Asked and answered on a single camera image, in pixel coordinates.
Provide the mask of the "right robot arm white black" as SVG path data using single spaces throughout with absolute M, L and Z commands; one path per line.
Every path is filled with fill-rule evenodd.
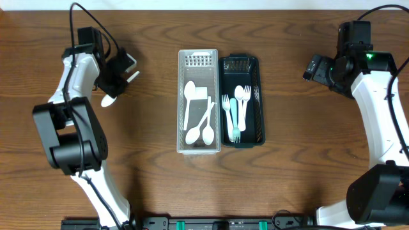
M 339 26 L 334 58 L 315 54 L 303 78 L 354 99 L 369 146 L 369 169 L 349 187 L 346 199 L 316 210 L 318 226 L 343 229 L 408 224 L 408 123 L 392 80 L 397 67 L 389 52 L 371 43 L 371 24 Z

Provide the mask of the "white plastic fork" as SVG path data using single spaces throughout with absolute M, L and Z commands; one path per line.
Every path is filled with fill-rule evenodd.
M 231 113 L 230 113 L 230 102 L 228 95 L 223 95 L 222 96 L 222 108 L 224 109 L 224 112 L 226 113 L 226 121 L 227 121 L 227 130 L 228 130 L 228 138 L 231 142 L 234 141 L 233 139 L 233 122 L 231 119 Z
M 251 87 L 250 86 L 245 86 L 243 91 L 244 91 L 244 96 L 243 96 L 243 116 L 246 117 L 247 103 L 251 98 Z

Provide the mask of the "mint green plastic fork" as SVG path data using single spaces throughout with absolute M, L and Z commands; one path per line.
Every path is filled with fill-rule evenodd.
M 233 120 L 233 142 L 240 143 L 241 131 L 238 127 L 238 103 L 235 98 L 230 99 L 231 116 Z

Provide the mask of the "white plastic spoon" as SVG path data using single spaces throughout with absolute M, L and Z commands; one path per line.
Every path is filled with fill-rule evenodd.
M 238 102 L 238 127 L 241 132 L 246 129 L 245 118 L 243 113 L 243 98 L 244 98 L 244 89 L 242 86 L 238 85 L 235 88 L 235 98 Z
M 207 106 L 208 106 L 207 111 L 206 111 L 207 124 L 205 128 L 203 129 L 203 141 L 206 145 L 209 146 L 214 140 L 214 131 L 210 125 L 210 118 L 211 118 L 211 111 L 212 111 L 211 96 L 208 96 Z
M 205 121 L 205 119 L 207 118 L 207 112 L 213 109 L 213 106 L 215 105 L 214 102 L 212 102 L 209 106 L 209 108 L 207 108 L 206 112 L 204 113 L 203 117 L 201 118 L 199 124 L 193 128 L 191 128 L 186 136 L 185 136 L 185 142 L 186 144 L 193 144 L 194 142 L 196 142 L 200 136 L 200 128 L 201 125 L 203 124 L 203 122 Z
M 140 74 L 140 71 L 136 71 L 135 73 L 133 73 L 128 79 L 127 82 L 130 83 L 132 82 L 138 75 Z M 112 105 L 115 101 L 116 101 L 116 97 L 113 98 L 111 96 L 109 96 L 108 94 L 106 94 L 101 101 L 101 106 L 102 107 L 108 107 L 110 105 Z

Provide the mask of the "white plastic spoon bowl up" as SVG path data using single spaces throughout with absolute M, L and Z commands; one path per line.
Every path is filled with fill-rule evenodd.
M 190 110 L 190 101 L 196 94 L 196 86 L 193 81 L 188 81 L 184 88 L 184 96 L 187 100 L 186 108 L 185 108 L 185 116 L 184 116 L 184 124 L 183 129 L 187 129 L 188 120 L 189 120 L 189 110 Z

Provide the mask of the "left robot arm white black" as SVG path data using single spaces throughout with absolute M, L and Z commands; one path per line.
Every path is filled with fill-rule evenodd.
M 63 74 L 47 103 L 33 108 L 33 119 L 51 167 L 61 169 L 85 191 L 98 218 L 66 218 L 62 229 L 140 229 L 132 207 L 107 168 L 108 143 L 90 104 L 93 90 L 116 98 L 136 60 L 123 47 L 114 57 L 103 42 L 115 39 L 104 28 L 78 29 L 78 45 L 65 49 Z

